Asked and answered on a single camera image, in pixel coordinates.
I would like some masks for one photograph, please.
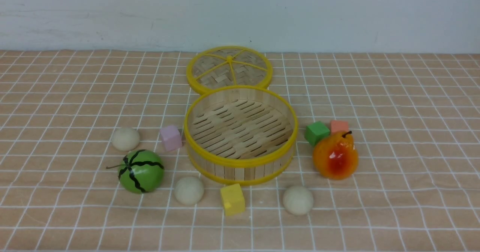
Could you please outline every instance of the toy watermelon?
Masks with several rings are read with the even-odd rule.
[[[131,151],[118,169],[120,184],[130,192],[146,193],[155,190],[163,180],[165,168],[161,158],[149,150]]]

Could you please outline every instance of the bamboo steamer lid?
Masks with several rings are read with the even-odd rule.
[[[241,46],[206,50],[187,66],[187,81],[200,95],[232,85],[266,89],[272,81],[272,74],[272,65],[263,54]]]

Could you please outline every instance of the pear stem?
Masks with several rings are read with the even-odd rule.
[[[342,137],[345,138],[348,134],[352,134],[352,131],[348,131],[347,133],[343,134]]]
[[[125,164],[120,164],[120,165],[115,165],[115,166],[107,166],[106,169],[109,170],[110,168],[120,167],[121,165],[125,165]]]

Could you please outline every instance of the yellow rim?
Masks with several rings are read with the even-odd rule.
[[[290,162],[292,162],[292,159],[293,159],[293,154],[292,154],[292,156],[285,163],[285,165],[283,165],[278,171],[276,171],[276,172],[274,172],[274,173],[272,173],[268,176],[262,177],[260,179],[251,180],[251,181],[235,181],[235,180],[223,179],[223,178],[217,177],[217,176],[207,172],[206,170],[201,168],[197,164],[197,162],[195,162],[195,160],[192,158],[192,156],[190,155],[190,152],[188,150],[187,150],[187,154],[188,154],[188,158],[190,158],[190,161],[192,162],[192,165],[198,170],[198,172],[201,173],[202,175],[204,175],[205,177],[209,178],[210,180],[215,181],[217,183],[226,184],[226,185],[231,185],[231,184],[237,184],[238,183],[241,186],[258,185],[258,184],[261,184],[261,183],[268,182],[269,180],[272,180],[273,178],[277,177],[282,172],[284,172],[286,170],[286,168],[288,168],[288,165],[290,165]]]
[[[192,74],[192,68],[195,64],[195,62],[202,56],[214,56],[214,57],[219,57],[220,59],[223,59],[225,60],[225,62],[223,64],[219,64],[218,66],[214,66],[212,69],[209,69],[208,71],[206,71],[204,74],[210,72],[211,70],[219,67],[219,66],[222,66],[224,64],[228,64],[227,62],[227,59],[226,58],[223,58],[221,56],[216,56],[216,55],[212,55],[210,54],[211,52],[214,52],[214,51],[217,51],[217,50],[222,50],[222,49],[228,49],[228,48],[235,48],[235,49],[241,49],[241,51],[237,54],[235,54],[235,56],[233,56],[233,58],[235,58],[238,54],[242,53],[243,51],[249,51],[251,53],[254,53],[256,55],[258,55],[266,64],[267,68],[264,69],[262,67],[258,67],[258,66],[254,66],[252,65],[253,67],[257,68],[257,69],[260,69],[260,70],[263,70],[266,72],[266,75],[265,75],[265,78],[260,82],[258,83],[257,87],[259,88],[267,88],[271,81],[272,81],[272,76],[273,76],[273,67],[272,67],[272,64],[270,63],[270,61],[264,56],[264,54],[261,54],[260,52],[257,52],[256,50],[253,50],[253,49],[250,49],[250,48],[245,48],[245,47],[240,47],[240,46],[222,46],[222,47],[216,47],[216,48],[212,48],[212,49],[209,49],[209,50],[206,50],[204,52],[201,52],[199,54],[197,54],[191,61],[190,63],[187,65],[187,81],[188,83],[190,84],[190,87],[195,91],[197,92],[199,95],[203,95],[205,93],[209,93],[211,91],[210,88],[207,88],[206,86],[202,85],[202,84],[199,84],[197,82],[197,79],[202,75],[198,76],[197,78]],[[236,79],[235,79],[235,73],[233,73],[233,67],[231,67],[231,64],[230,64],[230,69],[232,71],[232,74],[233,74],[233,81],[234,81],[234,84],[236,84]]]
[[[292,136],[281,146],[278,150],[274,151],[273,153],[269,153],[264,156],[260,156],[257,158],[250,158],[250,159],[230,159],[230,158],[225,158],[221,156],[216,156],[212,153],[209,153],[206,151],[204,148],[199,146],[197,142],[195,142],[194,138],[190,135],[190,131],[188,129],[188,116],[190,115],[192,109],[204,98],[206,98],[209,95],[212,95],[214,93],[224,91],[224,90],[230,90],[230,89],[256,89],[261,92],[268,93],[270,95],[273,95],[274,97],[278,98],[283,102],[288,109],[290,110],[291,114],[293,115],[294,119],[294,127],[293,127],[293,132]],[[295,115],[295,111],[293,110],[292,106],[284,100],[281,96],[278,94],[266,90],[265,88],[259,88],[257,86],[247,86],[247,85],[235,85],[235,86],[226,86],[222,88],[215,89],[214,91],[211,91],[209,93],[203,94],[200,96],[193,104],[190,106],[190,108],[187,110],[187,115],[185,115],[185,120],[183,122],[183,129],[185,130],[185,139],[187,140],[187,143],[190,145],[190,147],[199,155],[201,155],[203,158],[206,158],[208,161],[214,164],[218,165],[223,165],[225,167],[231,167],[231,168],[252,168],[252,167],[257,167],[259,165],[263,165],[266,163],[269,163],[271,161],[277,160],[278,158],[281,158],[288,150],[295,144],[295,139],[298,134],[298,120],[297,116]]]

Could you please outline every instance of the orange block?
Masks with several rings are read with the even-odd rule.
[[[331,120],[330,121],[330,134],[334,134],[338,131],[348,132],[348,122]]]

